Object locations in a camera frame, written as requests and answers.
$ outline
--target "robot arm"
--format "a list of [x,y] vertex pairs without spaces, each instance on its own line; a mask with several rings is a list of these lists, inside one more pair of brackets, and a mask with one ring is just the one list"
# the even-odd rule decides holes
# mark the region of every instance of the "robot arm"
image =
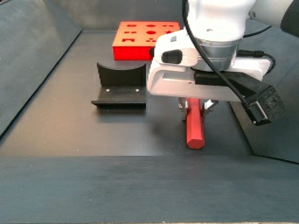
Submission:
[[257,0],[249,14],[257,21],[281,27],[285,32],[299,37],[298,0]]
[[[298,21],[299,0],[285,0],[282,3],[279,0],[190,0],[189,2],[190,14],[187,22],[190,29],[166,34],[158,39],[147,89],[154,95],[170,95],[229,102],[242,100],[245,105],[247,101],[241,95],[246,92],[237,95],[237,92],[231,91],[233,88],[229,88],[229,85],[217,85],[215,82],[211,82],[214,79],[213,72],[217,69],[218,71],[230,73],[230,75],[233,74],[230,80],[237,85],[246,83],[242,77],[239,77],[242,82],[235,81],[235,76],[239,74],[241,76],[243,74],[250,76],[246,77],[250,83],[253,79],[253,83],[262,81],[263,75],[270,68],[270,60],[265,58],[237,57],[249,15],[261,22],[281,26],[286,32],[299,36],[295,25]],[[197,45],[203,49],[213,66],[207,64],[206,57],[199,53]],[[209,79],[209,82],[201,82],[195,78],[203,76]],[[271,95],[270,98],[263,98],[262,102],[266,105],[275,104],[279,107],[275,108],[273,115],[271,113],[267,114],[267,108],[263,108],[266,105],[262,104],[261,106],[255,97],[251,97],[251,104],[257,111],[249,112],[261,114],[257,115],[259,116],[258,122],[257,118],[251,117],[253,122],[259,125],[271,122],[271,119],[269,119],[270,116],[278,117],[283,108],[273,87],[269,88],[263,85],[257,85],[253,91],[257,91],[255,97],[263,98],[265,96],[258,95]]]

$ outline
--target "gray wall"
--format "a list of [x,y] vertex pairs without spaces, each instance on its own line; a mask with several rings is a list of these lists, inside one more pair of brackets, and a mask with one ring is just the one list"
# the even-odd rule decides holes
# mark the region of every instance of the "gray wall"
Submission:
[[182,0],[54,0],[84,30],[116,30],[122,21],[182,22]]
[[[253,32],[266,25],[250,22],[247,27],[249,32]],[[275,57],[277,67],[266,76],[265,82],[275,86],[286,106],[281,120],[257,127],[241,105],[234,103],[247,140],[258,155],[299,163],[299,38],[271,28],[266,33],[246,38],[241,48],[262,50]]]
[[0,136],[79,33],[51,0],[2,3]]

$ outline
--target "red peg board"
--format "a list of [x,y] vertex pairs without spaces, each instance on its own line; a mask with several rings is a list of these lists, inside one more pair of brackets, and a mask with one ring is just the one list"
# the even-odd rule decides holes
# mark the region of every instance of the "red peg board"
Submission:
[[150,49],[158,38],[179,30],[178,22],[122,22],[112,45],[115,60],[151,60]]

